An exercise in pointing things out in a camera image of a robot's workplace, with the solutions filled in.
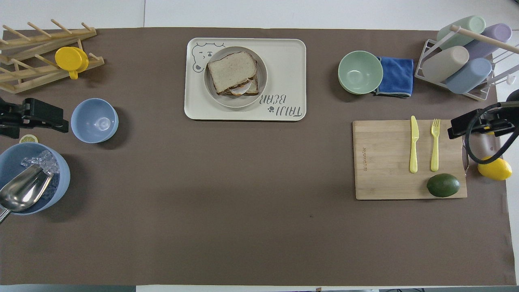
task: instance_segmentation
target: metal scoop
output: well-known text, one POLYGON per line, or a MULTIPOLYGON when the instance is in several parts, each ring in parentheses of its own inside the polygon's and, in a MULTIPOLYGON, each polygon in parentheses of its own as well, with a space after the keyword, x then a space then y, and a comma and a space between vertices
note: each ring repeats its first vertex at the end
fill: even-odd
POLYGON ((22 212, 34 205, 49 185, 54 174, 46 174, 39 165, 31 165, 0 190, 0 223, 11 212, 22 212))

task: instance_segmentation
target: yellow cup handle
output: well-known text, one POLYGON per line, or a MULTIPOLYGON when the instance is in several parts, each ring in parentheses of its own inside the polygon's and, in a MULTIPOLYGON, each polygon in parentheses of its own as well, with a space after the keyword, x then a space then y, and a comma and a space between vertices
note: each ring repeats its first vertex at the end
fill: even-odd
POLYGON ((70 79, 77 79, 77 71, 69 71, 70 79))

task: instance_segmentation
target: yellow cup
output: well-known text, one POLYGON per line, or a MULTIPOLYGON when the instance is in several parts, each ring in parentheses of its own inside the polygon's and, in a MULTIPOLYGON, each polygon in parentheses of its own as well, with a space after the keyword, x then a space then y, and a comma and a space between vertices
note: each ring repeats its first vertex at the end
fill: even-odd
POLYGON ((83 72, 88 67, 87 54, 76 47, 62 47, 56 51, 54 56, 56 64, 69 72, 71 79, 77 79, 77 74, 83 72))

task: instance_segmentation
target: green bowl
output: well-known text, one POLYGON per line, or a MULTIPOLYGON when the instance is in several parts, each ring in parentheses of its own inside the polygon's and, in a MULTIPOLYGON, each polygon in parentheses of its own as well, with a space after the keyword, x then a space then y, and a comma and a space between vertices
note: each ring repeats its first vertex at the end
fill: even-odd
POLYGON ((370 52, 353 51, 340 61, 338 75, 345 90, 353 94, 366 94, 382 82, 382 64, 370 52))

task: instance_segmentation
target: lemon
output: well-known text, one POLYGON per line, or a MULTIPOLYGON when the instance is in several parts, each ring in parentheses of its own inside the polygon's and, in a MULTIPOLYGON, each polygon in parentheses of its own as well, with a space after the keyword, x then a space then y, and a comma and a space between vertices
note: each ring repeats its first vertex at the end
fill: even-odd
POLYGON ((477 170, 484 177, 491 178, 494 180, 506 180, 512 175, 512 167, 508 162, 502 158, 489 163, 489 164, 478 164, 477 170))
POLYGON ((20 139, 19 143, 24 143, 24 142, 36 142, 36 143, 38 143, 38 138, 36 138, 35 135, 27 134, 27 135, 24 135, 22 137, 22 139, 20 139))
POLYGON ((459 191, 459 188, 459 180, 450 174, 435 175, 427 182, 429 193, 435 197, 452 196, 459 191))

